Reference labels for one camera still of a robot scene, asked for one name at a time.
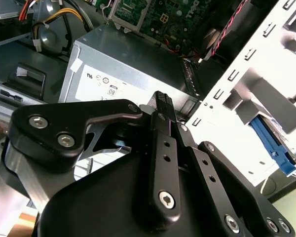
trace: power supply label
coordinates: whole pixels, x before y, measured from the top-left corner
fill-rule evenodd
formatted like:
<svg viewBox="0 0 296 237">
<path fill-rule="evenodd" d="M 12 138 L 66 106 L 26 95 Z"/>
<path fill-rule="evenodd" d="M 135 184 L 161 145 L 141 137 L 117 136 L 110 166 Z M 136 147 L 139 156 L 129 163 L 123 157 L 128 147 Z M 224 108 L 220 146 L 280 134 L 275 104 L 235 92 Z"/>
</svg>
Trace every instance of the power supply label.
<svg viewBox="0 0 296 237">
<path fill-rule="evenodd" d="M 81 75 L 75 98 L 81 101 L 127 99 L 137 105 L 147 104 L 153 95 L 88 65 Z"/>
</svg>

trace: blue drive latch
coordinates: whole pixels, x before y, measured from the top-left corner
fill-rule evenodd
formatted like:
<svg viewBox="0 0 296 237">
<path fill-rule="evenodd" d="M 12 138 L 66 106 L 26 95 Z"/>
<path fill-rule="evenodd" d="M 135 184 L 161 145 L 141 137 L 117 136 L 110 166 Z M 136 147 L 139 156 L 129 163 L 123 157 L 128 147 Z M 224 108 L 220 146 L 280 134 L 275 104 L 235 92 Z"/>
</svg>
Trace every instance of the blue drive latch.
<svg viewBox="0 0 296 237">
<path fill-rule="evenodd" d="M 280 144 L 280 142 L 274 138 L 274 135 L 269 132 L 267 125 L 263 122 L 260 116 L 254 118 L 249 126 L 251 126 L 257 133 L 260 140 L 271 158 L 276 161 L 280 169 L 287 175 L 290 176 L 296 167 L 291 163 L 286 148 Z"/>
</svg>

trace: silver screw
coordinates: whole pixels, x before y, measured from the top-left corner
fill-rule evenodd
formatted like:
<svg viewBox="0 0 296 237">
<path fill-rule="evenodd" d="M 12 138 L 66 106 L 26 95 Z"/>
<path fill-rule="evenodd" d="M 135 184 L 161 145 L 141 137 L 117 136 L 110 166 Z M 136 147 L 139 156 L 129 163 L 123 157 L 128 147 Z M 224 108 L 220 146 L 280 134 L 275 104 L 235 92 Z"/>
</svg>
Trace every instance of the silver screw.
<svg viewBox="0 0 296 237">
<path fill-rule="evenodd" d="M 29 123 L 31 126 L 38 129 L 46 128 L 48 126 L 47 120 L 40 116 L 30 117 Z"/>
<path fill-rule="evenodd" d="M 208 147 L 212 152 L 215 151 L 215 148 L 212 146 L 212 144 L 207 144 L 207 147 Z"/>
<path fill-rule="evenodd" d="M 238 223 L 231 216 L 226 215 L 225 221 L 228 227 L 232 230 L 232 232 L 234 232 L 235 234 L 238 234 L 240 232 Z"/>
<path fill-rule="evenodd" d="M 63 147 L 72 147 L 74 145 L 74 138 L 70 135 L 63 134 L 58 137 L 58 143 Z"/>
<path fill-rule="evenodd" d="M 133 111 L 133 112 L 137 112 L 137 109 L 136 109 L 136 106 L 135 105 L 132 105 L 132 104 L 129 104 L 128 105 L 128 108 Z"/>
<path fill-rule="evenodd" d="M 166 191 L 161 191 L 159 193 L 159 200 L 168 209 L 172 209 L 174 207 L 174 199 L 171 194 Z"/>
<path fill-rule="evenodd" d="M 165 121 L 165 120 L 166 120 L 166 118 L 165 118 L 165 116 L 164 116 L 163 114 L 161 114 L 161 113 L 158 113 L 158 116 L 159 116 L 159 118 L 161 118 L 163 121 Z"/>
<path fill-rule="evenodd" d="M 278 232 L 276 224 L 271 219 L 267 219 L 266 221 L 274 232 Z"/>
<path fill-rule="evenodd" d="M 180 124 L 180 128 L 182 128 L 185 132 L 187 131 L 187 127 L 184 124 Z"/>
<path fill-rule="evenodd" d="M 287 233 L 291 232 L 291 229 L 288 227 L 288 225 L 286 225 L 286 223 L 284 221 L 279 220 L 279 223 Z"/>
</svg>

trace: blue plastic tab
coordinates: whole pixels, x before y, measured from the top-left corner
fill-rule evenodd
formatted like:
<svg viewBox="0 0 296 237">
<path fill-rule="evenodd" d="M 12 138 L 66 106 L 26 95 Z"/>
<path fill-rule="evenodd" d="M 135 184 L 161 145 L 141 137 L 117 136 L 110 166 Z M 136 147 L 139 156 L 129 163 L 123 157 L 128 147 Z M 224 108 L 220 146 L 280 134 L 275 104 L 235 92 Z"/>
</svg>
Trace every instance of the blue plastic tab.
<svg viewBox="0 0 296 237">
<path fill-rule="evenodd" d="M 287 153 L 287 150 L 285 147 L 276 143 L 272 135 L 268 132 L 258 117 L 251 121 L 250 126 L 257 133 L 267 152 L 271 158 L 276 161 L 280 169 L 287 176 L 291 175 L 296 170 L 296 167 L 286 157 L 285 154 Z"/>
</svg>

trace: yellow wire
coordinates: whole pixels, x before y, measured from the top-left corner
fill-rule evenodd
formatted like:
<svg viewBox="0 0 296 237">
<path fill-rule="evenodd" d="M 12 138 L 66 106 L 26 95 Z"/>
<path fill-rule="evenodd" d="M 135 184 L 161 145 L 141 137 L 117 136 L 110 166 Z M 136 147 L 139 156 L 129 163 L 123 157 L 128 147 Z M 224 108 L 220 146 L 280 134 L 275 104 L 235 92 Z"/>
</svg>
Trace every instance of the yellow wire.
<svg viewBox="0 0 296 237">
<path fill-rule="evenodd" d="M 44 21 L 42 21 L 42 23 L 44 23 L 44 22 L 46 22 L 46 21 L 49 21 L 49 20 L 52 20 L 52 19 L 54 19 L 55 17 L 57 17 L 59 14 L 62 14 L 62 13 L 71 13 L 71 14 L 74 14 L 77 18 L 80 19 L 80 21 L 83 21 L 83 20 L 82 20 L 82 17 L 80 16 L 80 14 L 79 14 L 75 9 L 71 9 L 71 8 L 63 8 L 63 9 L 60 9 L 59 11 L 57 11 L 55 14 L 51 15 L 50 17 L 48 17 L 47 19 L 45 19 Z M 37 30 L 38 30 L 39 27 L 40 27 L 40 25 L 37 25 L 37 26 L 35 26 L 35 28 L 34 28 L 34 38 L 35 38 L 35 39 L 38 38 Z"/>
<path fill-rule="evenodd" d="M 48 17 L 45 21 L 49 21 L 49 20 L 57 17 L 59 14 L 62 14 L 64 12 L 66 12 L 66 13 L 72 13 L 76 17 L 78 17 L 80 19 L 80 21 L 82 21 L 82 17 L 80 16 L 80 14 L 76 10 L 71 9 L 71 8 L 63 8 L 63 9 L 61 9 L 61 10 L 57 11 L 55 14 L 53 14 L 52 16 Z"/>
</svg>

